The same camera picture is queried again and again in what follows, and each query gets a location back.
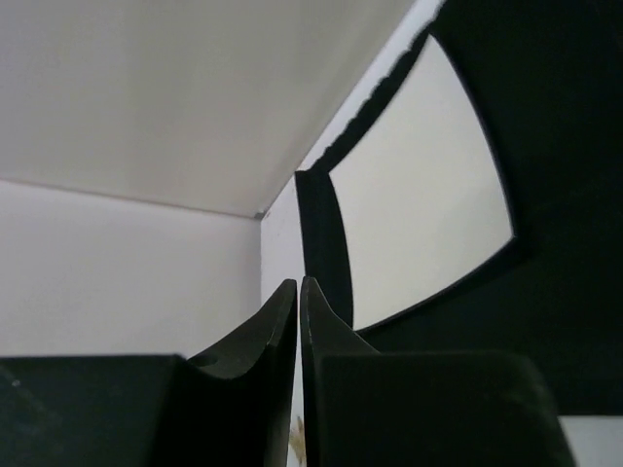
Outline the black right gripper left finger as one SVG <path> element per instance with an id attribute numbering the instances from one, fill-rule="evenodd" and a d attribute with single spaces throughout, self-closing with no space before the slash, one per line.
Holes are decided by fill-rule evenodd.
<path id="1" fill-rule="evenodd" d="M 297 283 L 192 358 L 11 357 L 1 362 L 5 466 L 282 466 Z"/>

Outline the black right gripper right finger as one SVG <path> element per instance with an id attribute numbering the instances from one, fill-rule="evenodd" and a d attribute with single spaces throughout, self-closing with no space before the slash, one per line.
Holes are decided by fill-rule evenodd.
<path id="1" fill-rule="evenodd" d="M 305 277 L 300 333 L 310 466 L 571 466 L 534 364 L 498 351 L 381 353 Z"/>

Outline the white square plate black rim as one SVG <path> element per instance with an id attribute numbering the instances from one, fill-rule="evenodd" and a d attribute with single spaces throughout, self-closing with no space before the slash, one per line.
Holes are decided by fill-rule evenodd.
<path id="1" fill-rule="evenodd" d="M 355 329 L 437 294 L 511 239 L 491 147 L 434 38 L 330 177 L 348 247 Z"/>

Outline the black cloth placemat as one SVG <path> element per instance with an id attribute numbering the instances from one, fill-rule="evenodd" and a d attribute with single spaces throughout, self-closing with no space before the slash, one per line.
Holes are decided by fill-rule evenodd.
<path id="1" fill-rule="evenodd" d="M 504 349 L 532 359 L 564 415 L 622 413 L 622 5 L 447 1 L 343 132 L 295 175 L 305 272 L 354 322 L 355 253 L 330 174 L 437 40 L 493 146 L 502 248 L 365 326 L 384 351 Z"/>

